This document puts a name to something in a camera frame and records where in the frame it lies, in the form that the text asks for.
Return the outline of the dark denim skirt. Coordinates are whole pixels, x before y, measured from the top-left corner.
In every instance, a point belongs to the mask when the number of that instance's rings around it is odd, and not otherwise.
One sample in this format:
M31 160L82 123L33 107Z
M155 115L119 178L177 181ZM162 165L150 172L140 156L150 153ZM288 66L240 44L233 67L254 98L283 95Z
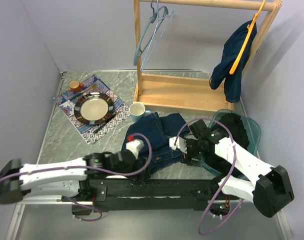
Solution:
M221 83L224 83L225 98L226 101L230 103L237 103L240 101L242 71L248 61L251 44L257 34L256 25L253 27L235 72L233 74L230 74L229 72L240 53L251 22L252 21L249 20L243 23L225 42L221 62L214 68L210 78L209 86L213 90L217 89Z

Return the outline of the yellow plastic hanger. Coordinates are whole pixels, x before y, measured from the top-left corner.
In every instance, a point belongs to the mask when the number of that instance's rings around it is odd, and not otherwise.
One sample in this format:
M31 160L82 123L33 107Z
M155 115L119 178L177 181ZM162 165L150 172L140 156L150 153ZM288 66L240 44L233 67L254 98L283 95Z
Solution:
M238 67L238 65L239 65L239 62L240 62L240 60L241 60L241 58L242 58L242 55L243 55L243 53L244 53L244 51L245 51L245 48L246 48L246 46L247 46L247 43L248 43L248 41L249 41L250 35L251 35L252 31L253 31L253 28L254 28L254 25L255 25L255 23L256 23L256 20L257 20L257 18L259 17L259 15L260 15L260 13L261 13L261 11L262 11L262 8L263 8L264 5L265 5L265 2L266 2L266 0L263 0L263 1L262 1L262 3L261 3L261 5L260 5L260 8L259 8L258 12L256 12L256 13L254 14L251 23L247 25L247 30L248 30L247 35L246 35L246 37L245 37L245 39L244 39L244 42L243 42L243 44L242 44L242 46L241 46L240 52L238 53L238 55L237 55L237 57L236 57L236 59L235 59L233 65L232 65L232 67L231 67L231 69L230 69L230 71L229 71L229 74L230 74L230 75L234 74L234 72L236 71L236 69L237 69L237 67Z

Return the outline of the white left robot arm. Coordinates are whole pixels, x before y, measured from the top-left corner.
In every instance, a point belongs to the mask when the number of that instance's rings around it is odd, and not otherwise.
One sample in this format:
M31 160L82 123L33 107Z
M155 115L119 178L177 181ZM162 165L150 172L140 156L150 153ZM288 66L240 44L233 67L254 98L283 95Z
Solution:
M49 164L21 164L13 159L0 172L0 205L18 203L25 198L63 196L79 201L95 193L90 178L107 174L131 177L142 173L151 162L148 154L140 163L138 150L117 153L91 153L70 161Z

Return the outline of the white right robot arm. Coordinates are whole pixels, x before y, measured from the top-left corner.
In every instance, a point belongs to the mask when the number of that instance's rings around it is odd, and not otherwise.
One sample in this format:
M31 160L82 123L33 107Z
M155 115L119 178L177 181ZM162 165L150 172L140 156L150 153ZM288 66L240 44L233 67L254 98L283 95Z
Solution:
M287 170L276 167L255 157L234 139L230 130L218 122L221 129L211 131L207 126L192 126L186 123L195 136L194 144L179 135L170 139L170 147L185 155L195 153L214 153L231 164L227 174L211 186L211 200L222 199L226 195L235 196L255 205L265 217L271 218L294 200Z

